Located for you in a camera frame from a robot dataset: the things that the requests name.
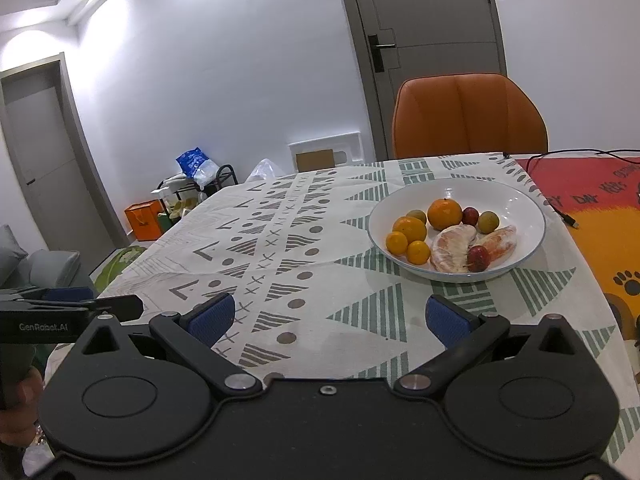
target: paw print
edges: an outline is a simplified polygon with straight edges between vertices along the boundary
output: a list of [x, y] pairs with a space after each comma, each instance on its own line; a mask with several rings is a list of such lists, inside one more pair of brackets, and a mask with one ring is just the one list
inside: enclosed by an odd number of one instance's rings
[[630, 296], [637, 296], [640, 294], [640, 272], [636, 270], [633, 274], [628, 270], [625, 270], [625, 273], [619, 272], [616, 276], [614, 276], [613, 281], [616, 282], [616, 285], [624, 285], [625, 292]]

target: blue gripper pad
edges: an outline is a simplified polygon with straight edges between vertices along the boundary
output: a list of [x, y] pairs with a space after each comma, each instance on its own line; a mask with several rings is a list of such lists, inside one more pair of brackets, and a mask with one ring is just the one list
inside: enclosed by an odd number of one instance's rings
[[94, 298], [94, 292], [87, 286], [50, 288], [42, 296], [42, 299], [46, 301], [85, 301]]
[[455, 346], [480, 326], [477, 316], [437, 294], [427, 300], [424, 314], [428, 329], [446, 348]]
[[236, 302], [229, 294], [220, 294], [181, 316], [179, 324], [198, 341], [211, 348], [231, 328], [236, 317]]

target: orange chair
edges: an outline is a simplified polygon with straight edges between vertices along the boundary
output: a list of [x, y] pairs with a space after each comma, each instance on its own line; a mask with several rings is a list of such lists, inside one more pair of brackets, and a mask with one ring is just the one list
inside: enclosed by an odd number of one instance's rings
[[538, 110], [500, 74], [406, 81], [398, 92], [392, 132], [396, 158], [548, 149]]

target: white bowl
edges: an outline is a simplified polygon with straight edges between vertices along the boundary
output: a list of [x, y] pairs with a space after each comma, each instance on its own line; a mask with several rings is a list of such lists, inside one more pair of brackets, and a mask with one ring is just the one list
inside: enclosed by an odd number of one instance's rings
[[[515, 225], [518, 244], [511, 254], [492, 262], [484, 272], [450, 274], [438, 272], [430, 262], [422, 266], [410, 264], [404, 256], [393, 256], [386, 250], [385, 239], [394, 222], [411, 211], [422, 209], [425, 213], [434, 200], [452, 198], [462, 209], [473, 207], [480, 214], [493, 211], [500, 219], [500, 227]], [[499, 182], [471, 178], [442, 178], [403, 187], [378, 203], [369, 218], [369, 237], [389, 259], [409, 272], [449, 283], [471, 283], [496, 278], [527, 259], [540, 246], [545, 236], [545, 216], [538, 205], [523, 192]], [[438, 231], [428, 225], [429, 247]]]

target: door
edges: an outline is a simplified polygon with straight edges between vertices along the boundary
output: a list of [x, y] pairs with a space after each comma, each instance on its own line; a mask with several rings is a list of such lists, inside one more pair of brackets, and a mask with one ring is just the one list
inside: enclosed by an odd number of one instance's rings
[[[360, 71], [372, 73], [362, 75], [379, 160], [393, 156], [391, 123], [404, 81], [468, 72], [506, 74], [494, 0], [344, 1]], [[369, 92], [368, 81], [374, 86]], [[382, 123], [379, 128], [376, 122]], [[383, 148], [387, 153], [379, 153]]]
[[91, 272], [115, 249], [92, 200], [62, 115], [60, 69], [46, 65], [2, 80], [4, 136], [25, 199], [50, 250], [79, 251]]

